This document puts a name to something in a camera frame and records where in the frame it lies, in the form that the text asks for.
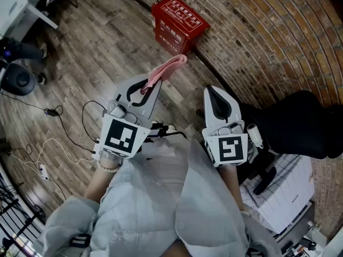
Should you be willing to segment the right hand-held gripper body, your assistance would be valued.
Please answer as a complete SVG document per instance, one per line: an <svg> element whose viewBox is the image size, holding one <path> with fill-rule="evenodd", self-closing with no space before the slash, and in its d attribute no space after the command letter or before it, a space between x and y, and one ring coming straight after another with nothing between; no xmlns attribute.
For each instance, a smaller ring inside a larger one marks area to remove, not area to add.
<svg viewBox="0 0 343 257"><path fill-rule="evenodd" d="M237 166L247 161L248 135L241 116L227 119L205 117L204 145L214 167Z"/></svg>

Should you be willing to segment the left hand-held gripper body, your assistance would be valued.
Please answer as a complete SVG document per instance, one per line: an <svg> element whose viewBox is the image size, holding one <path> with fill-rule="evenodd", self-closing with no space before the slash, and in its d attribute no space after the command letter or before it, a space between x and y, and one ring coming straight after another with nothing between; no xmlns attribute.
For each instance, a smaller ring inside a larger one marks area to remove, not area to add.
<svg viewBox="0 0 343 257"><path fill-rule="evenodd" d="M92 157L99 159L101 154L119 158L132 158L145 140L151 136L152 101L122 101L118 98L108 103L102 118L100 138L94 145Z"/></svg>

